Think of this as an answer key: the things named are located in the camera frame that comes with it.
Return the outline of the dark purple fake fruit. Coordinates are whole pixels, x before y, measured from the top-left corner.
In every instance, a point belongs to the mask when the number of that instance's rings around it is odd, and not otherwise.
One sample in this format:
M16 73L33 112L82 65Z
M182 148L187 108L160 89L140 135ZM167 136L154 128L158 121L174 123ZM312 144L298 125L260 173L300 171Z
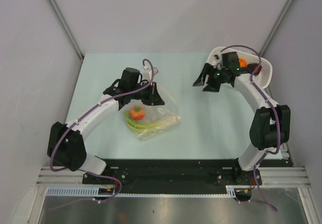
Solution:
M261 70L262 70L262 67L261 67L261 66L256 67L256 68L255 68L254 75L255 75L255 76L258 76L258 75L260 74Z
M258 63L249 63L247 65L247 68L249 69L250 72L254 72L258 67L258 65L259 65Z

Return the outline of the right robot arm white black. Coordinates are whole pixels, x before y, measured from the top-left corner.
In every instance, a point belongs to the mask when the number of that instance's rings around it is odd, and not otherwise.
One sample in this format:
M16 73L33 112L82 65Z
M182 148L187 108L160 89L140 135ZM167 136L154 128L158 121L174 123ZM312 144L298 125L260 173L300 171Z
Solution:
M289 140L290 108L277 103L257 84L255 75L260 71L260 62L242 65L236 51L221 50L208 58L193 83L214 93L219 92L221 85L229 84L242 94L254 112L250 145L232 168L232 179L237 184L248 181L265 157L276 155Z

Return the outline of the red fake persimmon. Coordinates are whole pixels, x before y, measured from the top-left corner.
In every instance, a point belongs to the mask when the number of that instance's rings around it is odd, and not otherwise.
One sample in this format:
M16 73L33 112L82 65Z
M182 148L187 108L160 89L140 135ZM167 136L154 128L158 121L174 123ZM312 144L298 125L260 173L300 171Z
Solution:
M132 106L129 110L129 116L136 121L143 119L145 115L145 109L139 105Z

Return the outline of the orange fake tangerine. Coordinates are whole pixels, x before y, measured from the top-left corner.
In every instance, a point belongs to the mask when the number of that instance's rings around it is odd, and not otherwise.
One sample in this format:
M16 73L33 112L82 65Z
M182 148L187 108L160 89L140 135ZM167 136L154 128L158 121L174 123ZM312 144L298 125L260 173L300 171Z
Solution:
M247 63L247 61L245 59L239 58L238 61L239 61L239 66L240 67L247 67L248 63Z

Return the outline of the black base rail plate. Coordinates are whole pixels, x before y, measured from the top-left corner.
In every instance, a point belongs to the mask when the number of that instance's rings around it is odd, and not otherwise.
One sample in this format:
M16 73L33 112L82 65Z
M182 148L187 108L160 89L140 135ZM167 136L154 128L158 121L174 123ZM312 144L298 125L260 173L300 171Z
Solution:
M101 177L85 174L85 185L114 185L120 180L122 194L209 195L223 194L227 185L262 183L264 168L239 170L234 159L223 160L122 160L106 159Z

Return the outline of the white perforated plastic basket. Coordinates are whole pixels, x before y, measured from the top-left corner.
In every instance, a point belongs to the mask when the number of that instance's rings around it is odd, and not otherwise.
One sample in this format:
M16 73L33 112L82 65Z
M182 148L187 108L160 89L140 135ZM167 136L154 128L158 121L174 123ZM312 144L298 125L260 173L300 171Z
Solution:
M209 54L206 60L206 63L216 66L218 61L214 58L215 54L222 55L223 53L236 51L238 57L245 59L248 64L259 63L259 62L261 63L262 70L260 74L258 76L254 76L253 79L257 83L257 85L260 86L262 89L265 89L269 86L272 78L273 67L268 60L261 58L261 61L259 61L259 58L254 53L251 53L250 50L244 51L244 50L237 50L233 48L228 48L226 50L223 50L223 49L224 49L224 46L214 48Z

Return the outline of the fake green onion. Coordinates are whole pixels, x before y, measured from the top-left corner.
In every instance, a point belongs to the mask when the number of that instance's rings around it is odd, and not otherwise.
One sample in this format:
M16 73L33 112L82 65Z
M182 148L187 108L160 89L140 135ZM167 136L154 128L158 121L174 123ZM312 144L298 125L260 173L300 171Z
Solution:
M172 127L173 125L178 124L181 121L181 117L178 115L165 117L162 120L151 123L136 121L132 119L129 113L127 112L124 113L124 117L128 128L139 133L148 133L165 130Z

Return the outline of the clear zip top bag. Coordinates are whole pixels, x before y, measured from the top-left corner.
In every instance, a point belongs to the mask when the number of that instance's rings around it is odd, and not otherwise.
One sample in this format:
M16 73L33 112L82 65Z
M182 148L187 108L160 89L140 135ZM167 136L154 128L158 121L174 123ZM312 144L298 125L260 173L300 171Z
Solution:
M139 120L140 122L151 123L151 122L162 120L165 117L175 116L175 115L179 116L178 104L177 104L176 99L163 86L158 87L158 92L159 92L161 98L164 100L165 105L163 105L163 106L146 106L146 105L143 105L140 101L135 100L134 103L131 103L129 106L125 107L125 109L123 110L123 116L124 116L125 112L129 113L130 108L135 105L142 106L145 109L146 115L143 119ZM135 133L136 137L139 140L148 140L150 138L156 137L157 135L160 135L160 134L168 131L172 127L165 129L165 130L148 132L148 133L139 133L139 132L133 131L131 129L130 130L133 133Z

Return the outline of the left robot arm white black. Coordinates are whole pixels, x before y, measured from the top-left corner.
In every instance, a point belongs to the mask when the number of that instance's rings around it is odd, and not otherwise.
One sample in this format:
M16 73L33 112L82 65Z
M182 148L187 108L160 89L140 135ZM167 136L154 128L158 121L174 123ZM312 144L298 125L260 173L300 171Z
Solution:
M51 171L68 169L89 172L99 183L107 183L111 171L106 168L104 160L87 153L85 139L107 117L121 110L131 100L141 101L146 106L164 105L153 80L157 73L155 67L145 68L144 72L127 67L121 78L106 88L100 100L87 112L68 123L54 123L47 149ZM55 168L54 164L61 165L61 168Z

